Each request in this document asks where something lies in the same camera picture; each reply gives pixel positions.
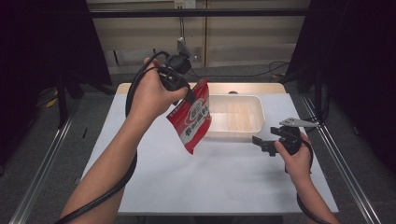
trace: snack bag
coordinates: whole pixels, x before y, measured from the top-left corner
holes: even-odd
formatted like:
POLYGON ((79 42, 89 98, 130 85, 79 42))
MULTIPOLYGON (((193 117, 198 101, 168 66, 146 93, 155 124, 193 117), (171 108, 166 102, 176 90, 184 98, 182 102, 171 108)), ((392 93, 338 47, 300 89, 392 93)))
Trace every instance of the snack bag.
POLYGON ((196 100, 192 105, 182 100, 167 116, 168 120, 175 127, 184 147, 190 154, 193 154, 195 146, 205 136, 212 122, 209 114, 209 88, 207 87, 207 79, 201 79, 192 88, 192 92, 196 96, 196 100))

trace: black pole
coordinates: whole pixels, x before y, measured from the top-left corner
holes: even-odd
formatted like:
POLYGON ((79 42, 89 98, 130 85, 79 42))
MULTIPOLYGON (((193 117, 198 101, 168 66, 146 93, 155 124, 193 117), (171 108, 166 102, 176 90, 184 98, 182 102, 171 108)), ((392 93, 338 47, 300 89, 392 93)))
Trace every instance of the black pole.
POLYGON ((68 117, 66 94, 65 94, 65 89, 64 89, 64 81, 63 81, 62 72, 58 73, 57 80, 56 80, 56 88, 58 90, 58 105, 59 105, 59 114, 60 114, 58 129, 61 129, 64 126, 64 123, 66 122, 67 117, 68 117))
POLYGON ((317 63, 317 73, 315 80, 315 112, 319 121, 323 121, 322 113, 322 74, 320 71, 320 63, 317 63))
POLYGON ((155 17, 263 17, 263 16, 314 16, 333 13, 329 9, 307 8, 232 8, 232 9, 102 9, 79 11, 47 11, 38 9, 37 13, 54 16, 89 16, 92 18, 155 18, 155 17))

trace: aluminum rail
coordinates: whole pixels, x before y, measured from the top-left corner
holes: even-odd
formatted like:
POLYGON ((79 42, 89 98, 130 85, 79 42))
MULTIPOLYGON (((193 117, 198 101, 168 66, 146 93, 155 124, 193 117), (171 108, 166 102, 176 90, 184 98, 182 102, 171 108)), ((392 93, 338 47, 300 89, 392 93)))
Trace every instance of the aluminum rail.
POLYGON ((61 148, 62 142, 64 141, 67 132, 69 131, 72 119, 78 111, 78 105, 79 101, 76 101, 68 120, 64 123, 61 129, 58 129, 58 132, 55 134, 55 137, 52 140, 51 145, 49 146, 49 150, 35 174, 35 178, 32 180, 29 189, 23 195, 23 198, 18 205, 17 210, 15 211, 8 224, 26 223, 27 218, 29 217, 35 205, 35 200, 37 199, 38 194, 43 188, 44 182, 47 179, 48 174, 50 173, 50 168, 55 161, 55 158, 61 148))
MULTIPOLYGON (((306 97, 303 98, 303 101, 310 116, 314 117, 315 108, 312 101, 306 97)), ((338 168, 338 171, 341 173, 341 176, 344 178, 344 181, 347 187, 349 188, 349 191, 352 194, 353 198, 355 199, 357 206, 361 210, 361 214, 366 219, 366 222, 370 224, 382 223, 372 203, 370 202, 367 195, 364 193, 363 189, 361 188, 361 185, 359 185, 355 176, 352 174, 352 171, 349 169, 349 166, 347 165, 347 162, 345 161, 340 149, 335 144, 327 127, 323 123, 318 126, 318 132, 321 138, 323 139, 326 148, 329 150, 332 159, 334 160, 334 163, 338 168)))

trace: white table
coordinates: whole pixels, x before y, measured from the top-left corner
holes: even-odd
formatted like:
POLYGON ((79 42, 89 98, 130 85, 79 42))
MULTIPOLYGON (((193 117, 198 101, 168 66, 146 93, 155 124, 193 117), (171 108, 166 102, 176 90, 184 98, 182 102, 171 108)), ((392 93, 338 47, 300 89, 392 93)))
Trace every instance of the white table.
MULTIPOLYGON (((270 127, 279 127, 282 119, 298 118, 293 102, 286 93, 255 95, 262 100, 266 117, 257 136, 276 140, 278 136, 270 134, 270 127)), ((123 123, 125 100, 125 91, 119 91, 84 174, 123 123)), ((166 119, 172 109, 153 122, 138 147, 137 166, 122 198, 121 215, 265 216, 301 212, 279 155, 270 157, 248 142, 205 138, 191 155, 166 119)), ((312 179, 331 210, 338 212, 316 158, 312 179)))

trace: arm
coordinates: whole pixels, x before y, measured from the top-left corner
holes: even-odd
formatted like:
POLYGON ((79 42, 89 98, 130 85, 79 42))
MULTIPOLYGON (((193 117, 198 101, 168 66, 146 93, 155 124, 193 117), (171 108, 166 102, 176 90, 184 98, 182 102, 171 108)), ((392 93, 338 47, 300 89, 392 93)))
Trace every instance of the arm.
MULTIPOLYGON (((305 134, 301 133, 301 137, 306 142, 310 143, 305 134)), ((290 174, 291 181, 297 189, 297 193, 300 195, 301 201, 306 209, 324 221, 332 224, 340 223, 324 202, 311 180, 309 149, 302 144, 300 150, 291 156, 279 141, 275 142, 275 146, 286 163, 286 169, 290 174)), ((306 219, 308 223, 316 223, 308 217, 306 219)))
MULTIPOLYGON (((111 189, 124 176, 136 148, 151 123, 170 104, 184 98, 187 88, 167 91, 155 70, 146 73, 134 94, 131 111, 105 151, 81 180, 61 217, 89 203, 111 189)), ((111 223, 120 207, 123 189, 109 200, 76 218, 73 223, 111 223)))

